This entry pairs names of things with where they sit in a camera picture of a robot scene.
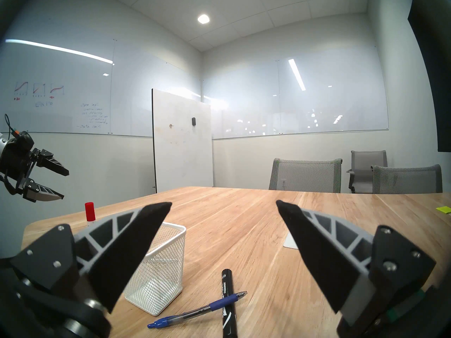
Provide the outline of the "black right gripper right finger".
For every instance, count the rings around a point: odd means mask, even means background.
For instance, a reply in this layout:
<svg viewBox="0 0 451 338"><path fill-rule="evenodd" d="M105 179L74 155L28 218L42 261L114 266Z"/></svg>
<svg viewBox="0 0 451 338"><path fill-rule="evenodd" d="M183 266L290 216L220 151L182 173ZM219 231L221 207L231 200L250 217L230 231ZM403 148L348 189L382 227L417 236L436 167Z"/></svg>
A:
<svg viewBox="0 0 451 338"><path fill-rule="evenodd" d="M436 261L388 225L374 235L348 220L276 201L303 262L332 310L338 328L392 324L424 298Z"/></svg>

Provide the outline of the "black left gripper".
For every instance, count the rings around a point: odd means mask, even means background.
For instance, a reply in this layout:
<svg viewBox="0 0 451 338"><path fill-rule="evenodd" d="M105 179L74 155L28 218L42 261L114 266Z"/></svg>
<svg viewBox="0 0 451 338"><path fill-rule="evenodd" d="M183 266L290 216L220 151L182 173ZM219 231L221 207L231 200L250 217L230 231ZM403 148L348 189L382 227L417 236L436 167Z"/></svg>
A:
<svg viewBox="0 0 451 338"><path fill-rule="evenodd" d="M44 167L62 176L69 171L54 158L54 154L42 149L26 150L18 143L1 143L1 182L11 195L19 194L24 199L37 202L49 202L64 199L64 195L40 185L33 179L26 179L31 167Z"/></svg>

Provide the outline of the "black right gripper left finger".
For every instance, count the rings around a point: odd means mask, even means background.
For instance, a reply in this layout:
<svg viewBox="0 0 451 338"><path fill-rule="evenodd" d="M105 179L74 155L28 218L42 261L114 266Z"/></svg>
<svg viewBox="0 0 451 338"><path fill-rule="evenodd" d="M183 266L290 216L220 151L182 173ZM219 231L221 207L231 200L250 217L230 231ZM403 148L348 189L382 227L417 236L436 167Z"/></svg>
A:
<svg viewBox="0 0 451 338"><path fill-rule="evenodd" d="M94 299L111 313L171 206L160 202L114 214L76 234L69 224L56 225L11 258L17 291L55 308Z"/></svg>

